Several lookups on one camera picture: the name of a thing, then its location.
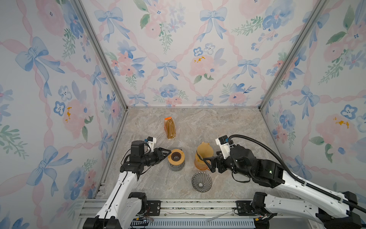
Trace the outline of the orange glass carafe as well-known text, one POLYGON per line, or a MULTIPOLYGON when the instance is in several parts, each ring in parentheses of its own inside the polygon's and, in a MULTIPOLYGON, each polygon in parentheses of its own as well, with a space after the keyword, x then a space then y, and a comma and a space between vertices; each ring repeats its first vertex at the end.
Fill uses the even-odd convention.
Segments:
POLYGON ((203 160, 200 160, 198 157, 195 158, 194 165, 198 170, 202 171, 209 170, 207 164, 203 160))

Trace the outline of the brown paper coffee filter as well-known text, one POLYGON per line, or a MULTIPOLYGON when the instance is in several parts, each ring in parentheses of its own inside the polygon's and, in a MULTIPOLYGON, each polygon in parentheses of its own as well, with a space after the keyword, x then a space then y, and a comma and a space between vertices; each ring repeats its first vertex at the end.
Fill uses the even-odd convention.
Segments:
POLYGON ((212 157, 213 155, 214 155, 214 150, 210 146, 210 144, 206 143, 206 142, 202 142, 197 147, 195 159, 197 161, 201 161, 201 158, 212 157))

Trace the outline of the grey glass carafe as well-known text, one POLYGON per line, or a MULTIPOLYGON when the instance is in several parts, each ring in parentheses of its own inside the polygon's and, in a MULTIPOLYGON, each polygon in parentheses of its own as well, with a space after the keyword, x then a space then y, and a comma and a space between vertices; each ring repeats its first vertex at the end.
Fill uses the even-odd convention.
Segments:
POLYGON ((185 162, 182 162, 180 165, 173 165, 170 163, 169 168, 171 171, 180 171, 184 168, 184 166, 185 166, 185 162))

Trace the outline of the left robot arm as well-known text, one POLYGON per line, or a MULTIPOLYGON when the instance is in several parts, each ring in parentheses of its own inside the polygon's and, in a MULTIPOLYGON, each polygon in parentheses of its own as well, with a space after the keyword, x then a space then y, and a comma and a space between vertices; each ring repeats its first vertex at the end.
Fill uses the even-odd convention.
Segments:
POLYGON ((155 143, 154 137, 131 143, 109 198, 95 217, 86 219, 84 229, 128 229, 137 216, 147 214, 146 194, 133 192, 133 189, 146 167, 161 163, 172 153, 168 149, 154 148, 155 143))

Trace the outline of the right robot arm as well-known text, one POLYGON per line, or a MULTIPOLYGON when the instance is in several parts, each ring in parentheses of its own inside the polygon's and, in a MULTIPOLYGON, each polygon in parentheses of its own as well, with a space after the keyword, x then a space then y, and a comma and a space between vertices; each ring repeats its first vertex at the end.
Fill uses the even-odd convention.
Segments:
POLYGON ((356 209, 357 196, 351 192, 332 192, 287 172, 282 165, 258 159, 251 150, 240 145, 225 145, 216 156, 203 158, 211 172, 246 176, 250 181, 267 188, 290 193, 297 199, 278 198, 256 192, 251 203, 237 207, 238 215, 255 214, 256 223, 268 224, 279 214, 288 214, 313 220, 326 229, 361 229, 361 217, 356 209))

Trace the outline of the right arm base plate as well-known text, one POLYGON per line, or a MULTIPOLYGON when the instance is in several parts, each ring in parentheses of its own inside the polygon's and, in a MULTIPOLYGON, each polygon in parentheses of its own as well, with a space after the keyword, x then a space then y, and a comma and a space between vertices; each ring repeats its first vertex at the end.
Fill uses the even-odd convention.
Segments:
POLYGON ((276 216, 265 208, 263 201, 237 200, 235 211, 238 216, 276 216))

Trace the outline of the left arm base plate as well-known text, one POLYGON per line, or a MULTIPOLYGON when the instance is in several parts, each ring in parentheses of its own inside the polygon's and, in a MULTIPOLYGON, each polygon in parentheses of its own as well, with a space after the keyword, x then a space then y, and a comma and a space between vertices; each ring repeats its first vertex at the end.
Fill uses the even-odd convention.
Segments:
POLYGON ((137 213, 139 217, 159 216, 161 211, 160 200, 147 200, 142 202, 142 207, 137 213))

